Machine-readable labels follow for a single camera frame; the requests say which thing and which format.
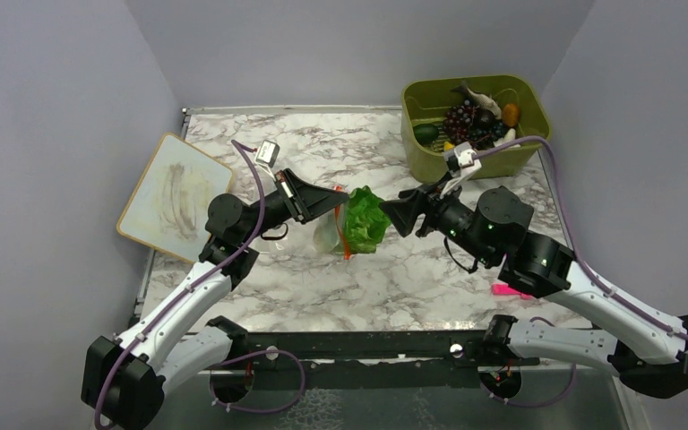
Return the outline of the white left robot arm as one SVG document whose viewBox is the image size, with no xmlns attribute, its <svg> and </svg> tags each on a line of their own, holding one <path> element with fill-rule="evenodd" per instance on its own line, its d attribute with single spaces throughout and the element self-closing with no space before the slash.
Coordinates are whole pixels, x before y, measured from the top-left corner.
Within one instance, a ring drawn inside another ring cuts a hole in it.
<svg viewBox="0 0 688 430">
<path fill-rule="evenodd" d="M 91 343 L 81 399 L 93 407 L 95 427 L 143 429 L 182 380 L 217 361 L 231 368 L 245 359 L 245 343 L 219 328 L 205 329 L 195 341 L 183 337 L 249 275 L 259 256 L 250 247 L 257 237 L 288 221 L 306 224 L 349 199 L 289 168 L 275 174 L 274 185 L 252 204 L 231 193 L 215 197 L 207 209 L 208 240 L 181 284 L 134 326 Z"/>
</svg>

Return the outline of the green toy lettuce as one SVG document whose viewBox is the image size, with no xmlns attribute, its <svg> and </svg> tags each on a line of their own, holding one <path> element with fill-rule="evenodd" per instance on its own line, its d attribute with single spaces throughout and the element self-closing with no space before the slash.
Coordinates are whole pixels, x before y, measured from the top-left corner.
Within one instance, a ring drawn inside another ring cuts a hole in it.
<svg viewBox="0 0 688 430">
<path fill-rule="evenodd" d="M 351 254 L 374 254 L 391 225 L 383 212 L 383 199 L 368 186 L 355 188 L 349 194 L 343 235 Z"/>
</svg>

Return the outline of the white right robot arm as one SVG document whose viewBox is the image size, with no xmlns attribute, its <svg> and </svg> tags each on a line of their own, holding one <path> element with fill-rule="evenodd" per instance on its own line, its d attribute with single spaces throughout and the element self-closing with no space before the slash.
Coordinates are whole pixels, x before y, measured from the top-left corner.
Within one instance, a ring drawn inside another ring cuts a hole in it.
<svg viewBox="0 0 688 430">
<path fill-rule="evenodd" d="M 688 390 L 688 314 L 665 314 L 625 294 L 580 265 L 574 251 L 533 232 L 533 208 L 508 188 L 483 192 L 475 208 L 441 184 L 402 191 L 381 210 L 402 236 L 439 232 L 474 259 L 498 268 L 514 290 L 586 318 L 587 329 L 565 329 L 498 314 L 481 340 L 490 363 L 548 358 L 603 370 L 656 399 Z"/>
</svg>

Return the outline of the clear zip bag orange zipper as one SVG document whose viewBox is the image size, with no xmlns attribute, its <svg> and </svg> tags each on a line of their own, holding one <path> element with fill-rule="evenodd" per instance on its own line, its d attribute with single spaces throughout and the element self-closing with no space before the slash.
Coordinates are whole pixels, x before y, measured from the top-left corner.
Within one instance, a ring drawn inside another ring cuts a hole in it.
<svg viewBox="0 0 688 430">
<path fill-rule="evenodd" d="M 338 205 L 318 219 L 313 233 L 313 247 L 318 254 L 337 254 L 344 260 L 351 258 L 352 252 L 344 232 L 347 208 L 346 203 Z"/>
</svg>

